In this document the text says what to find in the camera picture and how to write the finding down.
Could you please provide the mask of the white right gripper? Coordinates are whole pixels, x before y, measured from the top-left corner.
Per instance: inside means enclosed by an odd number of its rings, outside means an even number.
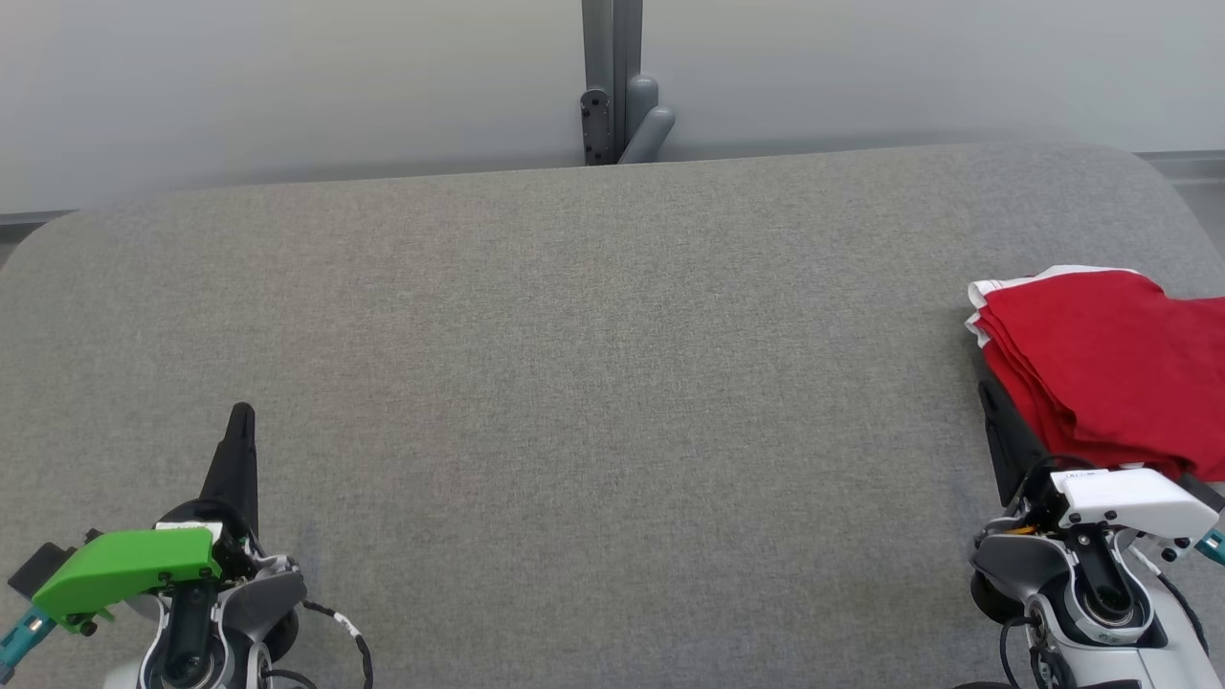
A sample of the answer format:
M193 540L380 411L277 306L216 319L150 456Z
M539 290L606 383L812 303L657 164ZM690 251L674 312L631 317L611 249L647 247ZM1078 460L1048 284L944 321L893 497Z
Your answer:
M993 378L978 383L993 483L1001 505L1009 505L1030 471L1042 465L1047 449ZM1197 542L1219 521L1219 510L1150 468L1076 470L1050 474L1066 508L1060 527L1107 523L1178 541Z

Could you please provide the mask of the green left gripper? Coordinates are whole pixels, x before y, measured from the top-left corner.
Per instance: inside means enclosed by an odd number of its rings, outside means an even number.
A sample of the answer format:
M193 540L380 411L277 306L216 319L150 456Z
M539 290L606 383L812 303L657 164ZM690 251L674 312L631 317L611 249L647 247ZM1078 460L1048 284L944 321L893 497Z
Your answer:
M233 405L200 493L224 504L245 531L258 536L256 414L246 402ZM110 607L170 584L222 576L206 527L126 528L92 539L36 588L33 606L67 629L105 615Z

